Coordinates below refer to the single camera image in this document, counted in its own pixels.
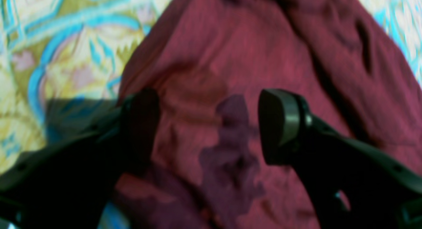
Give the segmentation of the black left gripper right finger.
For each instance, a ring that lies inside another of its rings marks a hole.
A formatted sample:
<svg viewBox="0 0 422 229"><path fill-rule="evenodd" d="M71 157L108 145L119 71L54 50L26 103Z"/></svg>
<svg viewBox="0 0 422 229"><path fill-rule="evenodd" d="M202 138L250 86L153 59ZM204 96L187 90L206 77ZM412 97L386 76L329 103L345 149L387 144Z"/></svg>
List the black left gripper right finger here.
<svg viewBox="0 0 422 229"><path fill-rule="evenodd" d="M265 162L294 169L322 229L421 228L421 177L339 134L302 96L263 89L258 122Z"/></svg>

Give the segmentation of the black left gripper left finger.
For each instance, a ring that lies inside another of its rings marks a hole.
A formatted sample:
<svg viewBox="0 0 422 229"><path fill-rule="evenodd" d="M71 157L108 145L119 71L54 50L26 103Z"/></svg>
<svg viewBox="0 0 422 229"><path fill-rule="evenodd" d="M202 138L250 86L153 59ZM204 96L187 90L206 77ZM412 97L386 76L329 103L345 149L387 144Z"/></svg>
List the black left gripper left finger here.
<svg viewBox="0 0 422 229"><path fill-rule="evenodd" d="M151 164L160 121L157 92L146 88L118 106L106 101L81 131L25 152L1 175L1 228L96 229L124 173Z"/></svg>

